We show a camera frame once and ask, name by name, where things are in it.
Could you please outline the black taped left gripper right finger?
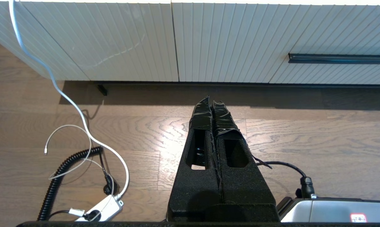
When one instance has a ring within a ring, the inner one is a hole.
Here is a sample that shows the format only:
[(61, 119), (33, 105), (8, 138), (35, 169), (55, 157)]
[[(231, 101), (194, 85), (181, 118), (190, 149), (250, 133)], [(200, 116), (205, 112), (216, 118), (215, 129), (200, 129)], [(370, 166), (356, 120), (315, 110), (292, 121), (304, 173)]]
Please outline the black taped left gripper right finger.
[(212, 220), (278, 222), (275, 198), (231, 113), (223, 102), (213, 102), (212, 111), (221, 195), (212, 207)]

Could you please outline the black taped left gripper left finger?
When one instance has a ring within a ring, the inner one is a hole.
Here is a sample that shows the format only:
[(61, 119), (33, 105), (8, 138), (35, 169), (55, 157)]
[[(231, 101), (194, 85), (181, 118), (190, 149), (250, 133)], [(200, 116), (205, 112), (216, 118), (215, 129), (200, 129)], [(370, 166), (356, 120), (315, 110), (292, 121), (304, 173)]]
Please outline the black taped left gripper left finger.
[(209, 101), (206, 96), (194, 106), (168, 202), (168, 221), (203, 221), (205, 211), (222, 201)]

